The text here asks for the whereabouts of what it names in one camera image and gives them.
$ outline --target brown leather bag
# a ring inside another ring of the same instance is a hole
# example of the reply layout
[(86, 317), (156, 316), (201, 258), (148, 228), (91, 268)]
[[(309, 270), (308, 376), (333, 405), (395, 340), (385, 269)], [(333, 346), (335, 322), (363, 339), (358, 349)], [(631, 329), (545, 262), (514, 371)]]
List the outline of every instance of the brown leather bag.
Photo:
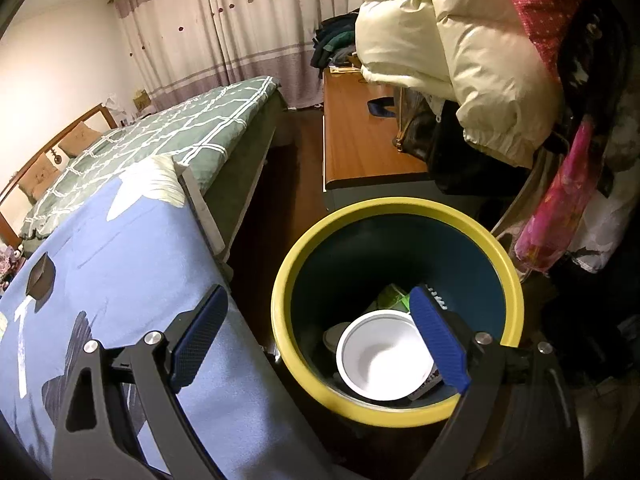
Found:
[(433, 131), (438, 118), (420, 92), (394, 89), (398, 136), (393, 140), (399, 152), (409, 153), (428, 162), (433, 149)]

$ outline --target hanging clothes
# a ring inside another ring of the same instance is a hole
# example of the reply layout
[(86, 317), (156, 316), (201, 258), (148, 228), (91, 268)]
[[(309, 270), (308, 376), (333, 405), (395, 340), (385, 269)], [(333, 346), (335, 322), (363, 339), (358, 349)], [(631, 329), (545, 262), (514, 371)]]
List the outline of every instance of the hanging clothes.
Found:
[(500, 242), (513, 262), (518, 278), (523, 282), (531, 272), (515, 255), (515, 245), (527, 221), (535, 213), (546, 190), (553, 181), (560, 164), (562, 155), (546, 148), (540, 148), (536, 153), (536, 160), (531, 173), (516, 198), (504, 213), (500, 221), (492, 229), (491, 234)]
[(319, 78), (322, 78), (322, 71), (335, 58), (337, 50), (354, 44), (357, 17), (358, 10), (352, 10), (347, 14), (324, 20), (321, 27), (316, 30), (315, 52), (311, 59), (311, 66), (319, 69)]
[(571, 53), (560, 70), (574, 122), (571, 149), (532, 217), (514, 253), (528, 269), (548, 271), (569, 247), (598, 186), (616, 104), (628, 72), (628, 37), (609, 0), (588, 0), (563, 45)]
[(549, 67), (581, 1), (364, 0), (362, 74), (457, 102), (466, 142), (531, 168), (562, 103)]
[(602, 185), (585, 208), (568, 248), (573, 261), (587, 272), (607, 265), (640, 201), (640, 48), (632, 50), (630, 64), (604, 153)]

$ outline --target white puffer jacket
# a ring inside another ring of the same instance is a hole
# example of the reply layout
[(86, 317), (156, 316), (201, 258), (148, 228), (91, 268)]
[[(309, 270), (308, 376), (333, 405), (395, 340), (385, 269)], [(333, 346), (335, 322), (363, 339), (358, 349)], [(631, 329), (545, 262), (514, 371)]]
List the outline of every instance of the white puffer jacket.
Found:
[(370, 82), (457, 101), (465, 139), (530, 168), (561, 87), (511, 0), (363, 0), (356, 49)]

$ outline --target bed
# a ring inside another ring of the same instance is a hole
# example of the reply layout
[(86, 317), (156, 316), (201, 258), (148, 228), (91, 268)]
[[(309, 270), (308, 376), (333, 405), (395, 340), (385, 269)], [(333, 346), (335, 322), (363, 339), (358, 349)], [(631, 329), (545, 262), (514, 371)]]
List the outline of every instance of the bed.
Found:
[[(110, 215), (124, 182), (111, 179), (69, 215), (0, 298), (3, 468), (5, 449), (25, 449), (25, 459), (45, 475), (33, 478), (50, 475), (62, 395), (86, 341), (96, 338), (106, 348), (132, 344), (194, 308), (212, 284), (227, 288), (187, 201), (141, 196)], [(56, 267), (52, 293), (39, 308), (33, 300), (24, 306), (31, 267), (45, 251)], [(166, 471), (135, 388), (124, 388), (146, 460)], [(229, 480), (347, 478), (334, 469), (232, 298), (195, 380), (178, 400)]]
[(225, 244), (219, 257), (226, 260), (286, 107), (278, 86), (273, 77), (261, 76), (215, 88), (123, 128), (104, 106), (92, 108), (25, 164), (0, 194), (0, 205), (37, 158), (77, 124), (102, 114), (111, 130), (70, 161), (19, 233), (0, 214), (0, 238), (12, 246), (47, 238), (113, 176), (146, 156), (168, 153), (191, 168)]

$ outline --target wooden desk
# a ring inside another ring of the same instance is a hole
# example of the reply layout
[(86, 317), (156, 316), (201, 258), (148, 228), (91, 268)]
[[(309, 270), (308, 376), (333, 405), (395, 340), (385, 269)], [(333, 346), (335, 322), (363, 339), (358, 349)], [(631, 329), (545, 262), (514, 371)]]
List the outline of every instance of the wooden desk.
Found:
[(367, 101), (393, 95), (359, 73), (324, 71), (324, 186), (337, 189), (425, 180), (425, 163), (399, 153), (393, 118), (374, 117)]
[(390, 87), (370, 85), (359, 73), (324, 71), (323, 197), (329, 211), (383, 196), (413, 196), (450, 205), (475, 217), (482, 197), (444, 195), (426, 164), (399, 153), (393, 118), (374, 117), (367, 101), (392, 95)]

